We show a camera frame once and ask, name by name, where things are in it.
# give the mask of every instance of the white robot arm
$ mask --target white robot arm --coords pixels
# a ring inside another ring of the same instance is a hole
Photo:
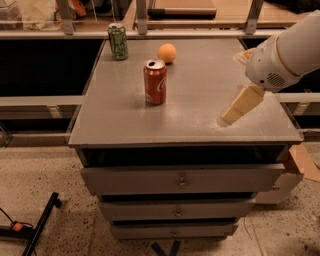
[[[252,81],[219,116],[220,126],[232,125],[263,101],[265,91],[277,92],[320,68],[320,11],[251,49],[246,75]]]
[[[277,92],[320,68],[320,11],[261,43],[251,55],[246,75],[267,91]]]

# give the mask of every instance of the red soda can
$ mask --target red soda can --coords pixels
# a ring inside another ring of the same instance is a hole
[[[167,97],[167,67],[162,60],[148,60],[143,69],[146,101],[160,105]]]

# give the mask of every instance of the terrazzo floor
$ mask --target terrazzo floor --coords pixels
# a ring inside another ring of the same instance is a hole
[[[315,162],[320,141],[305,142]],[[52,192],[62,207],[54,208],[36,246],[38,256],[158,256],[156,242],[169,255],[174,240],[117,241],[109,232],[97,199],[80,176],[77,154],[63,139],[13,139],[0,149],[0,207],[12,219],[38,222]],[[0,225],[9,225],[0,214]],[[177,255],[319,256],[320,183],[304,179],[279,205],[256,205],[226,239],[177,239]],[[1,240],[0,256],[22,255],[26,242]]]

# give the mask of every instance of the drawer front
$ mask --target drawer front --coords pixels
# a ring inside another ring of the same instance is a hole
[[[236,218],[247,216],[255,204],[251,200],[180,200],[100,203],[108,221]]]
[[[84,168],[93,195],[268,191],[282,164]]]
[[[225,237],[237,230],[237,223],[219,223],[207,225],[149,225],[149,226],[118,226],[111,225],[111,234],[116,239],[159,239],[183,237]]]

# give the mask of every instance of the green soda can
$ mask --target green soda can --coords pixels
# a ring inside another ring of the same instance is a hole
[[[112,57],[115,60],[128,58],[126,29],[121,23],[111,23],[108,29]]]

